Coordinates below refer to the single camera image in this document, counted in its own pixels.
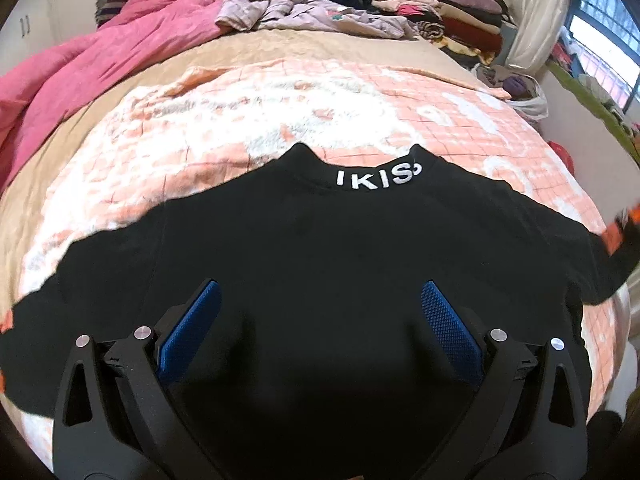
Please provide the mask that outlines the stack of folded clothes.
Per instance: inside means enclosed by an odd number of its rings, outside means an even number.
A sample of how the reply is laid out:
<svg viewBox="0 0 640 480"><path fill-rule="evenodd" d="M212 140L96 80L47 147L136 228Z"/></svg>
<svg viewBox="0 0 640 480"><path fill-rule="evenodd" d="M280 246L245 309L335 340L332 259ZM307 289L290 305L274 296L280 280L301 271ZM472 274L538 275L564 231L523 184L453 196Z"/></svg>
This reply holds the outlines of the stack of folded clothes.
<svg viewBox="0 0 640 480"><path fill-rule="evenodd" d="M504 0L330 1L388 18L405 18L423 39L467 70L504 63L518 32Z"/></svg>

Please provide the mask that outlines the beige bed sheet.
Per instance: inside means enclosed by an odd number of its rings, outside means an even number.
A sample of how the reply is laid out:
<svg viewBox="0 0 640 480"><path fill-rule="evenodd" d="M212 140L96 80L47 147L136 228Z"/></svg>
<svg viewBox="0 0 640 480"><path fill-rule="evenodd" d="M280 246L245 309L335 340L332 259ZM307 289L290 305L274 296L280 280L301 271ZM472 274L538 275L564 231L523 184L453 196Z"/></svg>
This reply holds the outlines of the beige bed sheet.
<svg viewBox="0 0 640 480"><path fill-rule="evenodd" d="M463 88L505 100L466 72L434 44L419 38L390 40L310 30L258 30L228 34L181 52L131 76L62 122L1 195L1 315L17 297L22 259L40 222L47 188L84 142L89 131L134 88L169 84L192 66L232 70L279 58L361 62L416 70Z"/></svg>

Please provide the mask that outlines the white wardrobe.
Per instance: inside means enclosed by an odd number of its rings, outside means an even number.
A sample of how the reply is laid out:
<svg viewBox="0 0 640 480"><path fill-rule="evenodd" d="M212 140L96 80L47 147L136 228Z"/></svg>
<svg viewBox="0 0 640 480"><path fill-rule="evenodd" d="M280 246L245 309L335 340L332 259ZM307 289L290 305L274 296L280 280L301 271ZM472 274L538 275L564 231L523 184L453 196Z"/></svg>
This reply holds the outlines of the white wardrobe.
<svg viewBox="0 0 640 480"><path fill-rule="evenodd" d="M1 29L2 75L53 45L48 0L18 0Z"/></svg>

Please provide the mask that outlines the orange white plush blanket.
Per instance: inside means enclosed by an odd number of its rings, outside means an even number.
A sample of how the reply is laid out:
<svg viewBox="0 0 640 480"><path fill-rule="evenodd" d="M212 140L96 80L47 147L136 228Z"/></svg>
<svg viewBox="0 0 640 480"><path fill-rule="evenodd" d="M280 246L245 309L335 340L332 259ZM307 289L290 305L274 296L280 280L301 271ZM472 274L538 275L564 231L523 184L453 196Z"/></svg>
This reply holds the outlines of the orange white plush blanket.
<svg viewBox="0 0 640 480"><path fill-rule="evenodd" d="M194 68L169 84L134 89L81 143L49 188L17 303L54 274L71 244L242 177L299 143L341 168L383 166L420 146L471 174L506 182L594 234L604 227L549 144L488 93L351 62ZM612 379L597 360L610 299L582 310L588 415Z"/></svg>

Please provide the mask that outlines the lilac crumpled garment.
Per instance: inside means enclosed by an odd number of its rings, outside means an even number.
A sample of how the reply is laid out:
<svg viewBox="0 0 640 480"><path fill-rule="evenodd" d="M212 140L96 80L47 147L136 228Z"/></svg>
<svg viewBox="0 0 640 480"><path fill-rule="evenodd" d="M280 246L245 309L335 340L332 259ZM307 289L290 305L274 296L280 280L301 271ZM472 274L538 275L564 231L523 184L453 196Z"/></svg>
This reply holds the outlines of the lilac crumpled garment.
<svg viewBox="0 0 640 480"><path fill-rule="evenodd" d="M393 40L419 36L402 16L372 14L331 0L224 0L216 24L236 32L306 30Z"/></svg>

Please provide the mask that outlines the white curtain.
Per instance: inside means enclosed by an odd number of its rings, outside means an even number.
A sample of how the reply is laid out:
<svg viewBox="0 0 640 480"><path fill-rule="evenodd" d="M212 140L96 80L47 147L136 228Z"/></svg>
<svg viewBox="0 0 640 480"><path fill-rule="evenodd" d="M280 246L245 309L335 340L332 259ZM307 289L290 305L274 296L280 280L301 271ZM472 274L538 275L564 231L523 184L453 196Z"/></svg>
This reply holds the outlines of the white curtain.
<svg viewBox="0 0 640 480"><path fill-rule="evenodd" d="M558 40L570 0L511 0L511 3L518 32L506 65L535 75Z"/></svg>

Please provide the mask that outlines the striped dark garment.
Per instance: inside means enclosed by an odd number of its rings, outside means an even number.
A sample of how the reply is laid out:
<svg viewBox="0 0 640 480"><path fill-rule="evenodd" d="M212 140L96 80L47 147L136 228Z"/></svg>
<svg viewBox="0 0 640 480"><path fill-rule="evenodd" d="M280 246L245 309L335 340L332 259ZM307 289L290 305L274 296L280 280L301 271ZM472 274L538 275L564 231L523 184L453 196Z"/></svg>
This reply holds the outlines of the striped dark garment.
<svg viewBox="0 0 640 480"><path fill-rule="evenodd" d="M100 28L108 21L111 21L116 15L122 12L122 8L129 0L105 0L96 8L96 15L94 20L96 21L96 27Z"/></svg>

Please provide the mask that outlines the black sweater with orange cuffs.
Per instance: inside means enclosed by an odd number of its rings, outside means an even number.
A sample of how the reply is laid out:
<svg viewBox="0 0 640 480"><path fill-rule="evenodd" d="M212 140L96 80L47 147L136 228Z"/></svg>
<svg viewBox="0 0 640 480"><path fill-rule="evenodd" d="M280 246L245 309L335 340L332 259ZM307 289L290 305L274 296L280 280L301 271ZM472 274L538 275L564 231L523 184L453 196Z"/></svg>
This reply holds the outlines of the black sweater with orange cuffs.
<svg viewBox="0 0 640 480"><path fill-rule="evenodd" d="M582 310L638 262L636 226L608 250L582 224L420 146L341 168L299 143L71 244L15 305L1 370L16 406L51 416L79 335L127 336L211 279L220 312L171 394L221 470L407 479L474 396L424 318L424 284L488 328L563 339L587 393Z"/></svg>

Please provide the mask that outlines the pink quilt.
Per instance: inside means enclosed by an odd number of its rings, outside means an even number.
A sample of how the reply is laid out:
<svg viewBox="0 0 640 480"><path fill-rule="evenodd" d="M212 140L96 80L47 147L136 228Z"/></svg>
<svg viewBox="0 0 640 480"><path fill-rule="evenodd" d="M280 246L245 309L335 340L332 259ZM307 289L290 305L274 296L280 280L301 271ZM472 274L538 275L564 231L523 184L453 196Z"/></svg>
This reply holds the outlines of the pink quilt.
<svg viewBox="0 0 640 480"><path fill-rule="evenodd" d="M1 77L1 187L70 116L139 70L226 34L224 0L128 0L95 32L44 50Z"/></svg>

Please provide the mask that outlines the red plastic bag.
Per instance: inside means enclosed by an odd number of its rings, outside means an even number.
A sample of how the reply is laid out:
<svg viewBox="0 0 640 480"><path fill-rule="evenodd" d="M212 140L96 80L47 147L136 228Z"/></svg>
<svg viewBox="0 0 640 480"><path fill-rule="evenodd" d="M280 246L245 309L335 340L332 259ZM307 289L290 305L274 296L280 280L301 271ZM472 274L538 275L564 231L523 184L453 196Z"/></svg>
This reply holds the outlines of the red plastic bag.
<svg viewBox="0 0 640 480"><path fill-rule="evenodd" d="M567 151L567 149L564 148L564 146L562 146L561 144L556 143L554 141L549 141L548 144L549 144L550 148L552 149L552 151L555 152L555 155L558 156L559 159L562 160L562 163L566 167L567 171L572 176L574 176L574 174L575 174L574 160L572 159L572 156L570 156L570 153Z"/></svg>

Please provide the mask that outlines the window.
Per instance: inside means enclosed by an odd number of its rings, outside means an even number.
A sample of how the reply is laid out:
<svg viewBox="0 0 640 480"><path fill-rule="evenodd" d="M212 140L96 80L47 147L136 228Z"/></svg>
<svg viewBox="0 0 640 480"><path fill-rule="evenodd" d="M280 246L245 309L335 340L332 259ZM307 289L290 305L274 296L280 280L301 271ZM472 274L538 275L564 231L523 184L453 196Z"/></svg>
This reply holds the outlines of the window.
<svg viewBox="0 0 640 480"><path fill-rule="evenodd" d="M570 38L582 70L625 112L639 101L639 24L623 0L572 0Z"/></svg>

